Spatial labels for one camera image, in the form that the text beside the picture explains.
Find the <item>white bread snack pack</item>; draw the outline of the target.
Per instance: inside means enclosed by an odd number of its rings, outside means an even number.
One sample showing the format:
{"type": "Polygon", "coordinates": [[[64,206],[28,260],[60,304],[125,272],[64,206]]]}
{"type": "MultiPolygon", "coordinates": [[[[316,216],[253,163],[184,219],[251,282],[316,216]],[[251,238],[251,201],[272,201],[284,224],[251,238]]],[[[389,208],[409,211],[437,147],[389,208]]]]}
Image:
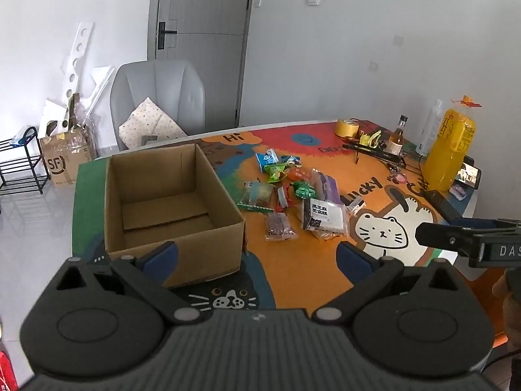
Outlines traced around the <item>white bread snack pack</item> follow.
{"type": "Polygon", "coordinates": [[[326,200],[303,199],[301,228],[322,240],[346,236],[348,219],[345,206],[326,200]]]}

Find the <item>purple snack pack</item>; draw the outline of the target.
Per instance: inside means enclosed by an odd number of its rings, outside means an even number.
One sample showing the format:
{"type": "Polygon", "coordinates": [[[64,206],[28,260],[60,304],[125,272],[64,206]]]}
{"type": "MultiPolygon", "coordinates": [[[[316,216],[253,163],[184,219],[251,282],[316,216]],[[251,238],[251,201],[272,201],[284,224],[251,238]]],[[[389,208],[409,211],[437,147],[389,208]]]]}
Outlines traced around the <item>purple snack pack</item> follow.
{"type": "Polygon", "coordinates": [[[315,189],[316,199],[342,204],[336,180],[329,175],[313,168],[311,170],[311,185],[315,189]]]}

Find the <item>brown cracker snack pack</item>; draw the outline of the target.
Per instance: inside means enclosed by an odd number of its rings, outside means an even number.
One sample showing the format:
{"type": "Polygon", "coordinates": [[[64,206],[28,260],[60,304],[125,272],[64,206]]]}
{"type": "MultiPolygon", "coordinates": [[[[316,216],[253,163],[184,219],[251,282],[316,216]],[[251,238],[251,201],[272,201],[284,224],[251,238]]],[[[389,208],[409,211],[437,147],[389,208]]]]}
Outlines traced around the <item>brown cracker snack pack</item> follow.
{"type": "Polygon", "coordinates": [[[298,235],[290,225],[288,216],[284,213],[266,215],[266,234],[268,241],[285,241],[297,238],[298,235]]]}

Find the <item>orange red snack packet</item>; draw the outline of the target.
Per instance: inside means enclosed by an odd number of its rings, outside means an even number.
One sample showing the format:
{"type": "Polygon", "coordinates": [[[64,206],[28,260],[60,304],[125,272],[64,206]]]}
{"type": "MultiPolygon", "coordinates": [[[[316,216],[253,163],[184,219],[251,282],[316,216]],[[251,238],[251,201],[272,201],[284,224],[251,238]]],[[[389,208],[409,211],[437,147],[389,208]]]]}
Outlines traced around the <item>orange red snack packet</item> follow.
{"type": "Polygon", "coordinates": [[[290,181],[307,181],[310,182],[312,180],[312,173],[303,168],[292,167],[288,170],[286,177],[290,179],[290,181]]]}

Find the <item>clear nut snack pack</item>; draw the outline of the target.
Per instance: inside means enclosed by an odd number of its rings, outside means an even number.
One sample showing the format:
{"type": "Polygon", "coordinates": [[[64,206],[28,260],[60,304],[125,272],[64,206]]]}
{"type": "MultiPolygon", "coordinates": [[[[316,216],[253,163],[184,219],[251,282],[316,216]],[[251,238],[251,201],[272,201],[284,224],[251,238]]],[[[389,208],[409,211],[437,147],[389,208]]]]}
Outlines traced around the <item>clear nut snack pack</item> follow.
{"type": "Polygon", "coordinates": [[[272,213],[272,195],[275,187],[272,184],[260,181],[244,182],[242,196],[238,200],[237,206],[242,210],[257,213],[272,213]]]}

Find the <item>blue green plum packet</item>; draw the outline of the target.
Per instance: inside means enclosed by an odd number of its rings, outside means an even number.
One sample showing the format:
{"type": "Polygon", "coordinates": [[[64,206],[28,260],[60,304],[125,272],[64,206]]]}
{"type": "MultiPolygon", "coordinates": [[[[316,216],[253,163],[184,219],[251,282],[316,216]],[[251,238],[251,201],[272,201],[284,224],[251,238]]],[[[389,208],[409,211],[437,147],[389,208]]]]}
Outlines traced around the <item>blue green plum packet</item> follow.
{"type": "Polygon", "coordinates": [[[289,166],[300,167],[302,165],[301,158],[299,156],[285,154],[281,156],[281,163],[289,166]]]}

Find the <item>blue candy packet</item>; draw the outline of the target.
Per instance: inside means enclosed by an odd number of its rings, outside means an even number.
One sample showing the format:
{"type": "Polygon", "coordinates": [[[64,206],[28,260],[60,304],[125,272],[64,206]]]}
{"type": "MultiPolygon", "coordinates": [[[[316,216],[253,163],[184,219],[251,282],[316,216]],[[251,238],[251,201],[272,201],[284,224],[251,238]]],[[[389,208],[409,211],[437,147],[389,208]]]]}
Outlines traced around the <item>blue candy packet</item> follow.
{"type": "Polygon", "coordinates": [[[265,153],[256,153],[255,156],[261,171],[270,165],[279,163],[279,158],[273,148],[269,148],[265,153]]]}

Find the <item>green candy packet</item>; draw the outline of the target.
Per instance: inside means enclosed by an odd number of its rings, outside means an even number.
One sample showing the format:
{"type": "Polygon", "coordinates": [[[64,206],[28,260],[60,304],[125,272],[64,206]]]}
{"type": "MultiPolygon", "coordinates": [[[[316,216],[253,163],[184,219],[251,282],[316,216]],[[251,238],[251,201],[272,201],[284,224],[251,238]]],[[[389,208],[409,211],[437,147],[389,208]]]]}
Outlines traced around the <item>green candy packet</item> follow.
{"type": "Polygon", "coordinates": [[[281,182],[292,167],[291,163],[273,163],[266,165],[263,170],[268,175],[267,182],[275,184],[281,182]]]}

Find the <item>black smartphone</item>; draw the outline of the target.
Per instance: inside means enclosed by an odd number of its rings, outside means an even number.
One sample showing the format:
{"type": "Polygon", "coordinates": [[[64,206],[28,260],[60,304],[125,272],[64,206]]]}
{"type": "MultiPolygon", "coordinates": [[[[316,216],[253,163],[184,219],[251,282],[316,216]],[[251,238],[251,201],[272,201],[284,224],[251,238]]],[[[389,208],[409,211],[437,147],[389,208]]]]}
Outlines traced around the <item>black smartphone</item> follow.
{"type": "Polygon", "coordinates": [[[461,168],[456,174],[455,180],[460,184],[464,184],[474,190],[479,188],[481,178],[481,170],[468,163],[462,163],[461,168]]]}

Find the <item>open cardboard box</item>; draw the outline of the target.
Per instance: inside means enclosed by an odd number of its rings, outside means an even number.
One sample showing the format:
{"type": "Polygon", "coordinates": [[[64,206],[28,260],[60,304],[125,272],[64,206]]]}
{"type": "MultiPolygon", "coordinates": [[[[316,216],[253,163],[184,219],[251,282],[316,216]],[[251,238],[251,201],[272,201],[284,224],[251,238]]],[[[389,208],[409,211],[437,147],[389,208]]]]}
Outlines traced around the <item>open cardboard box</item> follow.
{"type": "Polygon", "coordinates": [[[173,241],[178,263],[163,284],[210,281],[240,269],[245,219],[196,144],[122,153],[107,164],[104,244],[139,258],[173,241]]]}

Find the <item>colourful cartoon table mat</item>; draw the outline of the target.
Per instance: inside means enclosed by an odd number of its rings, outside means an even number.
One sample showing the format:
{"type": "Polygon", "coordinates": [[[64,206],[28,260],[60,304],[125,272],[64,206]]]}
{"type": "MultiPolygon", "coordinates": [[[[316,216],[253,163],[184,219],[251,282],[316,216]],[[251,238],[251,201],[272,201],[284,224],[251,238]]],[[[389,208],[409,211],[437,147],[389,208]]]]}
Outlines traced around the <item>colourful cartoon table mat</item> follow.
{"type": "Polygon", "coordinates": [[[315,311],[374,258],[423,267],[422,223],[443,217],[418,164],[398,182],[345,147],[334,123],[307,123],[144,147],[82,164],[72,252],[96,264],[148,258],[147,272],[203,314],[215,309],[315,311]]]}

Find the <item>black folding stand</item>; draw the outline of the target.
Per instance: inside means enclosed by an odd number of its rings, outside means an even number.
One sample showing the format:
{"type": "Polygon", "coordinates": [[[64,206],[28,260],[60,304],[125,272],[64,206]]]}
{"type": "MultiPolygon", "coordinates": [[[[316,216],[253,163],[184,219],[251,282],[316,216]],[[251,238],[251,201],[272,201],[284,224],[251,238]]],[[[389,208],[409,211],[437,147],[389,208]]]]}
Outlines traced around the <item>black folding stand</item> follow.
{"type": "Polygon", "coordinates": [[[382,162],[394,164],[400,168],[420,172],[421,165],[419,164],[419,159],[407,159],[402,155],[388,153],[379,147],[372,148],[360,145],[357,142],[348,141],[342,144],[342,149],[353,150],[356,153],[356,155],[359,155],[361,153],[364,155],[371,156],[372,158],[375,158],[382,162]]]}

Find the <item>clear plastic bottle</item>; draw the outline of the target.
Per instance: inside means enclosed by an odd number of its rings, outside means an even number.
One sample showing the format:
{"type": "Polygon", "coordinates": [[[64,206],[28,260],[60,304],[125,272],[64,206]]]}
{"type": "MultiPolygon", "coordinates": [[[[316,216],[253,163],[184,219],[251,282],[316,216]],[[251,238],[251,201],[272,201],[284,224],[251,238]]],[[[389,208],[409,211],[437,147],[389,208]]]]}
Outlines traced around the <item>clear plastic bottle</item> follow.
{"type": "Polygon", "coordinates": [[[423,126],[418,145],[416,146],[416,153],[421,156],[428,156],[439,131],[442,118],[443,101],[436,100],[434,106],[430,109],[427,121],[423,126]]]}

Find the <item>small brown glass bottle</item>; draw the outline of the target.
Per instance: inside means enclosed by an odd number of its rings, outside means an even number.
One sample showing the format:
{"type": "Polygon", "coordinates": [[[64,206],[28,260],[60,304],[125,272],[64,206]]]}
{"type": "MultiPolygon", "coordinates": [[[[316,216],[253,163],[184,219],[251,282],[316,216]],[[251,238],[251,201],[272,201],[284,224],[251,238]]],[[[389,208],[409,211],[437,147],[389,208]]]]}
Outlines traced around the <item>small brown glass bottle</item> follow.
{"type": "Polygon", "coordinates": [[[407,124],[408,117],[401,115],[397,124],[397,128],[388,138],[385,151],[394,155],[400,155],[403,149],[404,137],[403,132],[407,124]]]}

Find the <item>yellow crumpled wrapper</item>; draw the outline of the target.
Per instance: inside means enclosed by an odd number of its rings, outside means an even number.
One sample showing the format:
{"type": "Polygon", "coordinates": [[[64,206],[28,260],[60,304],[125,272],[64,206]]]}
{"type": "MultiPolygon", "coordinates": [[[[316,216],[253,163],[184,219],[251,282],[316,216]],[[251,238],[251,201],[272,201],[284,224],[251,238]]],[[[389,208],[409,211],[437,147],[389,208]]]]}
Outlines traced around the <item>yellow crumpled wrapper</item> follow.
{"type": "Polygon", "coordinates": [[[360,144],[360,146],[376,148],[379,145],[381,136],[382,136],[381,130],[378,130],[372,134],[363,132],[359,136],[359,144],[360,144]]]}

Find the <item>SF cardboard shipping box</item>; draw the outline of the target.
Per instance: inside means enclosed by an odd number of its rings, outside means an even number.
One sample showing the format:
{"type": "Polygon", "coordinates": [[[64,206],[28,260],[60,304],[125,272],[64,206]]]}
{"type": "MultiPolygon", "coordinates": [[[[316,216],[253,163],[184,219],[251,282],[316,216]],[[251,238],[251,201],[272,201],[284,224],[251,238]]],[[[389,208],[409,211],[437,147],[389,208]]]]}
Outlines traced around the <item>SF cardboard shipping box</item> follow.
{"type": "Polygon", "coordinates": [[[90,131],[75,127],[52,137],[40,139],[45,165],[54,185],[74,184],[78,167],[96,157],[90,131]]]}

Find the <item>yellow tape roll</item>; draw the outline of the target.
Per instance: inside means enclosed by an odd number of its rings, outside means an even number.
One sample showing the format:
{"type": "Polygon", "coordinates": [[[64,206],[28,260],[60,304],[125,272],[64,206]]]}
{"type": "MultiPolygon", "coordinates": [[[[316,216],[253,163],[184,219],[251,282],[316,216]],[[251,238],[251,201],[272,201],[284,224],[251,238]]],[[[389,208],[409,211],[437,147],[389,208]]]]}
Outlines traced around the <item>yellow tape roll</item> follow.
{"type": "Polygon", "coordinates": [[[339,138],[355,138],[359,131],[359,123],[351,119],[338,119],[335,134],[339,138]]]}

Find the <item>dotted beige cushion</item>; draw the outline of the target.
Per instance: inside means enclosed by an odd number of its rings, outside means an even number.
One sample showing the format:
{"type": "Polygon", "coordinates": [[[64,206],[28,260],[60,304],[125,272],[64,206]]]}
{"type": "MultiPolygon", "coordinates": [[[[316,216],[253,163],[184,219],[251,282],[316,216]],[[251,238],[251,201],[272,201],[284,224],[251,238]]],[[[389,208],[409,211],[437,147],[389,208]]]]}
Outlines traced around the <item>dotted beige cushion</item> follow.
{"type": "Polygon", "coordinates": [[[182,128],[149,97],[118,126],[118,137],[128,149],[142,147],[145,138],[168,140],[186,136],[182,128]]]}

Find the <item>black shoe rack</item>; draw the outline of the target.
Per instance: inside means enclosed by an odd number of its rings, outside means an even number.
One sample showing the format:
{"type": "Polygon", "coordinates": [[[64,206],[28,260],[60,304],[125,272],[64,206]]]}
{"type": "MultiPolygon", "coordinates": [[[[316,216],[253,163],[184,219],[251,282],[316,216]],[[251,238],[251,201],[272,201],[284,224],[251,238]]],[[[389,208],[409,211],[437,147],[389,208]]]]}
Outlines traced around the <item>black shoe rack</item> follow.
{"type": "Polygon", "coordinates": [[[34,126],[27,126],[15,141],[11,138],[2,139],[1,153],[8,153],[9,156],[1,160],[2,197],[43,193],[50,174],[34,126]]]}

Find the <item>grey padded chair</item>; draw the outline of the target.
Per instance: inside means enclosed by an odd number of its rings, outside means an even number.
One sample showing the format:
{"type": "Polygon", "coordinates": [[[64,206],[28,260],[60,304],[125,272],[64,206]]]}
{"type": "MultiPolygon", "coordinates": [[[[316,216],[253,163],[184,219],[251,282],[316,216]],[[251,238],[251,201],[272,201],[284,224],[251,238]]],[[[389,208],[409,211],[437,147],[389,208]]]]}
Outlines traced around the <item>grey padded chair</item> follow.
{"type": "Polygon", "coordinates": [[[205,89],[186,60],[157,59],[119,67],[110,90],[114,132],[140,103],[149,98],[189,134],[206,130],[205,89]]]}

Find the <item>white perforated foam board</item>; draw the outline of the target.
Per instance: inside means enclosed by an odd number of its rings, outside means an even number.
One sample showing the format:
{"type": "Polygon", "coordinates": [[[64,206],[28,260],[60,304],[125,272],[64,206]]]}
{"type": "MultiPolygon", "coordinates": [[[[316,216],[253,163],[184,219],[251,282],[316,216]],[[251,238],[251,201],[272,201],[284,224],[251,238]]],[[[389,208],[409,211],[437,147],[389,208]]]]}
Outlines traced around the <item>white perforated foam board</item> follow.
{"type": "Polygon", "coordinates": [[[110,65],[93,68],[90,73],[93,81],[92,92],[85,97],[79,95],[83,66],[93,29],[93,22],[82,21],[78,25],[72,48],[63,65],[63,83],[60,93],[55,100],[47,99],[50,115],[42,123],[44,136],[68,132],[73,125],[77,104],[84,108],[84,118],[90,117],[115,72],[115,68],[110,65]]]}

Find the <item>grey door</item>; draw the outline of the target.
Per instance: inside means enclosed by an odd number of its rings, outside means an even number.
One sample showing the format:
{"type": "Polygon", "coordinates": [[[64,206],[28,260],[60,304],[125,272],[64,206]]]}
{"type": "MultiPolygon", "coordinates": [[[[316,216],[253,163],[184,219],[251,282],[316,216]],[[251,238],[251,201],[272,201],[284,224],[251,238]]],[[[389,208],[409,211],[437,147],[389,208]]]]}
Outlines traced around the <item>grey door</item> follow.
{"type": "Polygon", "coordinates": [[[229,129],[238,123],[250,17],[250,0],[150,0],[148,59],[185,59],[205,88],[206,129],[229,129]],[[158,24],[166,36],[157,49],[158,24]]]}

